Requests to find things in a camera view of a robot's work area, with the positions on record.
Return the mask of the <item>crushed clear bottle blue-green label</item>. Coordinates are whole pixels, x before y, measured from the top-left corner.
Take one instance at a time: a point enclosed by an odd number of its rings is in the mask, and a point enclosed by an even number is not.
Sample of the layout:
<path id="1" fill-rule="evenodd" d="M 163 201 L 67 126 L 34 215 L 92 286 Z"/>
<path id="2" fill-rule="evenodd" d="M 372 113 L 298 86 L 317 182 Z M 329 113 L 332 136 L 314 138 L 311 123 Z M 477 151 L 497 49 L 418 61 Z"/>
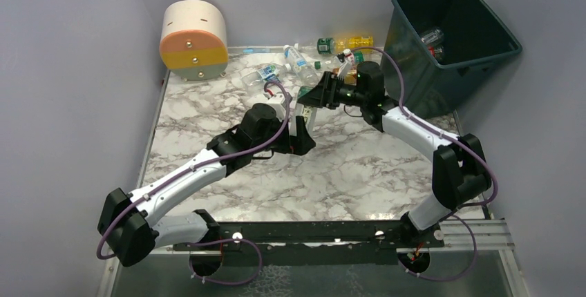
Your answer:
<path id="1" fill-rule="evenodd" d="M 262 87 L 265 83 L 270 81 L 280 82 L 279 77 L 286 75 L 291 71 L 289 64 L 268 64 L 262 68 L 258 68 L 253 72 L 240 77 L 245 89 L 253 90 Z"/>

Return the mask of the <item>clear bottle red label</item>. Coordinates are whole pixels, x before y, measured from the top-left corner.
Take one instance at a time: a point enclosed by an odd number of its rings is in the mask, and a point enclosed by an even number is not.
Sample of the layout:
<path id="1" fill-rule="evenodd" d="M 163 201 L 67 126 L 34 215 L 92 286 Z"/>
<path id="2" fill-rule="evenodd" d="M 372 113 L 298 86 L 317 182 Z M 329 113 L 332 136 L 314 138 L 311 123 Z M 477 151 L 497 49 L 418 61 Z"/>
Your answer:
<path id="1" fill-rule="evenodd" d="M 438 62 L 443 61 L 445 57 L 445 50 L 443 46 L 429 46 L 428 50 Z"/>

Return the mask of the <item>clear bottle purple-blue label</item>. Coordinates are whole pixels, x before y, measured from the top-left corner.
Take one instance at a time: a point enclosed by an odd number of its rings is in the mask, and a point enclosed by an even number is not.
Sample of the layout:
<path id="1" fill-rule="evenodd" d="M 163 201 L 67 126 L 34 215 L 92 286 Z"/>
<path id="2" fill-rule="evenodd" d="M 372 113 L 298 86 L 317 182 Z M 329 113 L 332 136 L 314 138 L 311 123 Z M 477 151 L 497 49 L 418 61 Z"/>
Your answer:
<path id="1" fill-rule="evenodd" d="M 444 32 L 439 27 L 433 27 L 424 31 L 419 38 L 427 47 L 436 47 L 443 43 Z"/>

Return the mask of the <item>green tea bottle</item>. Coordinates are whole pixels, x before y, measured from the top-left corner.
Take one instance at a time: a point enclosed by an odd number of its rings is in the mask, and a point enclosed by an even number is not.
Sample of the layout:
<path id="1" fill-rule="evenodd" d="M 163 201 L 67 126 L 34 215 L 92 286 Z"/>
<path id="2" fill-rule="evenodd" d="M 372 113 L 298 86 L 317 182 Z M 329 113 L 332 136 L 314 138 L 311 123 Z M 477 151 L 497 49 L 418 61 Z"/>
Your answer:
<path id="1" fill-rule="evenodd" d="M 296 94 L 294 114 L 290 120 L 290 135 L 292 136 L 297 136 L 297 117 L 303 118 L 303 123 L 307 132 L 310 134 L 310 136 L 313 136 L 317 108 L 312 106 L 305 106 L 299 102 L 300 98 L 310 91 L 311 88 L 309 86 L 302 86 Z"/>

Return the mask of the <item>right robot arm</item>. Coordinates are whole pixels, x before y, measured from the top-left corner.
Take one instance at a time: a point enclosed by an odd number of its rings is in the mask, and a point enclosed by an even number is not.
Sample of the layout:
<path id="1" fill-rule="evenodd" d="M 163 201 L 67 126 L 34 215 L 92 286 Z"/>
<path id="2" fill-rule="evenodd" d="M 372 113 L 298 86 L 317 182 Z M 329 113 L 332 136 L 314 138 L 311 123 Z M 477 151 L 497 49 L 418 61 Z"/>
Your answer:
<path id="1" fill-rule="evenodd" d="M 407 143 L 431 161 L 431 194 L 401 217 L 403 240 L 415 240 L 492 184 L 479 139 L 472 134 L 446 132 L 399 107 L 387 96 L 384 74 L 376 62 L 357 66 L 354 85 L 325 72 L 315 87 L 303 90 L 297 102 L 328 109 L 356 106 L 367 124 Z"/>

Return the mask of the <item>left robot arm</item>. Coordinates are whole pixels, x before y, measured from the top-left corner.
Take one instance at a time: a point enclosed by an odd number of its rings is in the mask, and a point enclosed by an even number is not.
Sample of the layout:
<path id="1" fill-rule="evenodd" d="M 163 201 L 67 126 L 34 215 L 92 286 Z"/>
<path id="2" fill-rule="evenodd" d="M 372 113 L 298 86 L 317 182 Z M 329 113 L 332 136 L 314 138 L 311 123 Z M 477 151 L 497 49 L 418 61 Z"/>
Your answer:
<path id="1" fill-rule="evenodd" d="M 312 139 L 315 117 L 314 108 L 298 105 L 288 117 L 281 104 L 255 104 L 240 124 L 213 137 L 179 169 L 129 193 L 111 191 L 97 225 L 101 235 L 97 257 L 116 257 L 130 267 L 158 247 L 217 239 L 218 224 L 205 210 L 180 216 L 169 216 L 168 212 L 197 191 L 257 160 L 260 152 L 307 154 L 316 145 Z"/>

